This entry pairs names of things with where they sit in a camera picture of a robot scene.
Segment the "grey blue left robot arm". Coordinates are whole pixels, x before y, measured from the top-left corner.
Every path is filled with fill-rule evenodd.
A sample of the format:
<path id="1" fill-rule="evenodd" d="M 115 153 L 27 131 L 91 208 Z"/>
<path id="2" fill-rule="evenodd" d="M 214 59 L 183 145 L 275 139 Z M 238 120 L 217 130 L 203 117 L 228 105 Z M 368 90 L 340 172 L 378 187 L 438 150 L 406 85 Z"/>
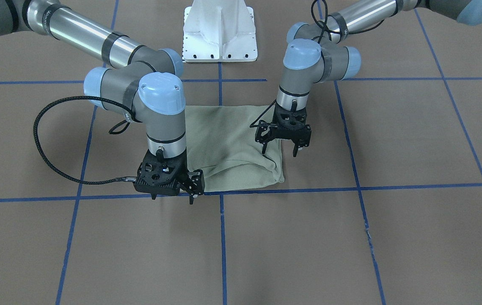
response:
<path id="1" fill-rule="evenodd" d="M 276 96 L 250 124 L 264 156 L 289 141 L 289 156 L 310 145 L 309 102 L 336 97 L 339 85 L 436 84 L 449 100 L 452 80 L 482 81 L 482 0 L 311 0 L 310 19 L 293 24 Z"/>

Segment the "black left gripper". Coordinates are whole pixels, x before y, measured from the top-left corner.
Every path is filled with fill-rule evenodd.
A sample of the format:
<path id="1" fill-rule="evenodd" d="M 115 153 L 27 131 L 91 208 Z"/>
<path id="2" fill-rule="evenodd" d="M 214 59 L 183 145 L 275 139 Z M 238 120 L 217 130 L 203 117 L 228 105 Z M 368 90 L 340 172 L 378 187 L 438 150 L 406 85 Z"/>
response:
<path id="1" fill-rule="evenodd" d="M 272 122 L 258 122 L 256 125 L 255 141 L 263 145 L 262 155 L 266 154 L 270 141 L 287 139 L 294 143 L 292 154 L 295 158 L 299 150 L 310 145 L 312 130 L 306 119 L 306 108 L 291 111 L 275 106 Z"/>

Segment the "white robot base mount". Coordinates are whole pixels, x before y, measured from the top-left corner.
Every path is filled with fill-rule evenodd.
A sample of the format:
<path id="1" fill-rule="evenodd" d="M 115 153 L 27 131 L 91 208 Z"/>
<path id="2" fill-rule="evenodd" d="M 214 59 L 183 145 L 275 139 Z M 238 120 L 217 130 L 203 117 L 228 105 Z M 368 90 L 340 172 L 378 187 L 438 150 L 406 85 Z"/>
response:
<path id="1" fill-rule="evenodd" d="M 252 62 L 258 58 L 253 8 L 244 0 L 195 0 L 184 9 L 185 62 Z"/>

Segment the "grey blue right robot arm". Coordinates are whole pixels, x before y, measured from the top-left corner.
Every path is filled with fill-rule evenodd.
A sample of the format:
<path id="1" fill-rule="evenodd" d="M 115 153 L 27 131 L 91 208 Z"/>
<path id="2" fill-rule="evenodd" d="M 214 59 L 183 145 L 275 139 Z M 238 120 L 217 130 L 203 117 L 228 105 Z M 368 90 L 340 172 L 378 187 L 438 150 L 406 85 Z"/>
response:
<path id="1" fill-rule="evenodd" d="M 188 169 L 185 129 L 185 94 L 182 59 L 171 49 L 153 50 L 123 33 L 75 12 L 58 0 L 0 0 L 0 36 L 32 31 L 50 36 L 100 59 L 104 67 L 90 70 L 83 83 L 84 95 L 49 103 L 33 124 L 36 148 L 57 174 L 82 185 L 130 182 L 134 189 L 177 196 L 185 191 L 189 203 L 204 194 L 202 170 Z M 121 114 L 124 120 L 109 130 L 123 133 L 131 123 L 146 128 L 148 148 L 136 176 L 105 181 L 84 181 L 65 174 L 45 155 L 39 140 L 39 123 L 54 106 L 88 100 L 95 106 Z"/>

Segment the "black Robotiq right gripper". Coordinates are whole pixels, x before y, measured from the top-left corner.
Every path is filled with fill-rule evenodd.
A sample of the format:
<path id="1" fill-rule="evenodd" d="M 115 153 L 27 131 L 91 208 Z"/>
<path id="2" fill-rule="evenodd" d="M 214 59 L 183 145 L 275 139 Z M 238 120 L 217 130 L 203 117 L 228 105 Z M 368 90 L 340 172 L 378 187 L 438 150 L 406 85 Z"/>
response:
<path id="1" fill-rule="evenodd" d="M 182 189 L 189 194 L 189 205 L 193 205 L 194 199 L 204 195 L 204 172 L 201 169 L 188 171 L 186 151 L 174 158 L 162 158 L 146 151 L 134 188 L 151 194 L 152 200 L 157 195 L 177 196 Z"/>

